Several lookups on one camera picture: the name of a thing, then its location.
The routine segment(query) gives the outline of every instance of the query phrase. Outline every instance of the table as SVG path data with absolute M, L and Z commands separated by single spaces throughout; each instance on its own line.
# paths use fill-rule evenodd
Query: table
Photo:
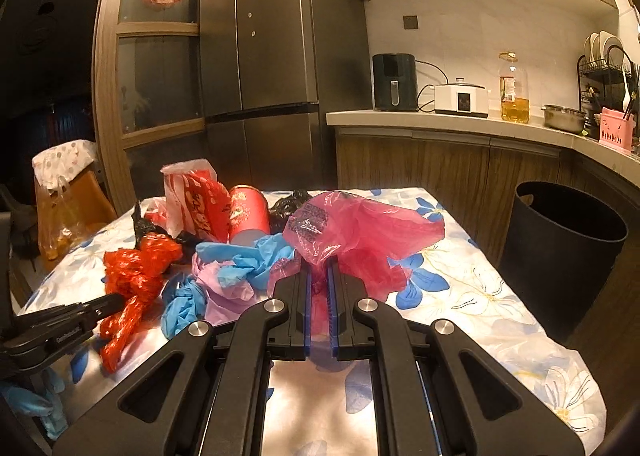
M 389 295 L 403 317 L 430 324 L 447 318 L 461 327 L 568 423 L 590 454 L 604 437 L 606 408 L 576 351 L 549 339 L 468 234 L 424 189 L 350 191 L 444 220 L 443 240 L 404 261 L 408 288 Z M 269 205 L 290 192 L 267 192 Z M 70 252 L 47 276 L 23 312 L 87 301 L 104 294 L 102 256 L 135 243 L 130 212 Z M 368 362 L 338 362 L 326 338 L 314 338 L 305 362 L 275 362 L 271 370 L 262 454 L 377 454 Z M 68 382 L 62 401 L 70 422 L 166 342 L 159 322 L 135 334 L 113 375 L 100 368 L 99 341 L 88 341 L 53 368 Z

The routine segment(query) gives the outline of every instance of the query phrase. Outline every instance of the white plate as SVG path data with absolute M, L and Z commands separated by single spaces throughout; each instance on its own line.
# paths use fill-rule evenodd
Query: white plate
M 622 48 L 622 42 L 615 35 L 611 35 L 610 33 L 603 40 L 603 35 L 602 35 L 603 33 L 605 32 L 600 33 L 600 50 L 602 53 L 602 58 L 606 60 L 607 54 L 609 53 L 609 49 L 612 46 L 620 46 L 620 48 Z M 622 67 L 623 59 L 624 59 L 624 54 L 622 53 L 622 50 L 619 50 L 619 49 L 611 50 L 609 55 L 609 63 L 611 65 Z
M 598 61 L 602 58 L 602 55 L 600 53 L 600 34 L 597 33 L 596 37 L 593 38 L 593 41 L 591 42 L 591 56 L 593 57 L 594 61 Z
M 584 57 L 587 62 L 593 62 L 593 41 L 598 36 L 597 33 L 592 33 L 587 37 L 587 40 L 584 42 Z

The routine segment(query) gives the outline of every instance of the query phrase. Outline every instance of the lower cabinet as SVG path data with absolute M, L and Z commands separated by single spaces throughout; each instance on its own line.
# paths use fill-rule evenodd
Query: lower cabinet
M 414 131 L 337 137 L 338 187 L 423 187 L 474 238 L 489 165 L 489 138 Z
M 580 352 L 599 384 L 607 430 L 612 429 L 640 400 L 640 190 L 572 150 L 469 134 L 392 131 L 398 135 L 361 128 L 338 132 L 338 186 L 423 187 L 476 240 L 493 266 L 504 247 L 515 189 L 523 181 L 583 190 L 625 219 L 625 246 L 566 344 Z
M 476 242 L 493 266 L 498 266 L 507 238 L 516 187 L 523 181 L 558 179 L 560 150 L 516 140 L 491 139 L 489 170 Z

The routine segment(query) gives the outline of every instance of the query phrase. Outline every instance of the cooking oil bottle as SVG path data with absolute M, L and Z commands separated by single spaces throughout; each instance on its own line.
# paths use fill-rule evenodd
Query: cooking oil bottle
M 529 121 L 529 78 L 518 65 L 512 51 L 500 54 L 504 61 L 500 67 L 500 114 L 503 120 L 526 124 Z

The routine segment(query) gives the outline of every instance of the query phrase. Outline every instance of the glass cabinet door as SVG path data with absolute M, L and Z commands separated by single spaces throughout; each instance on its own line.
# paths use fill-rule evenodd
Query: glass cabinet door
M 208 156 L 202 139 L 199 1 L 100 0 L 94 107 L 118 212 L 162 187 L 162 165 Z

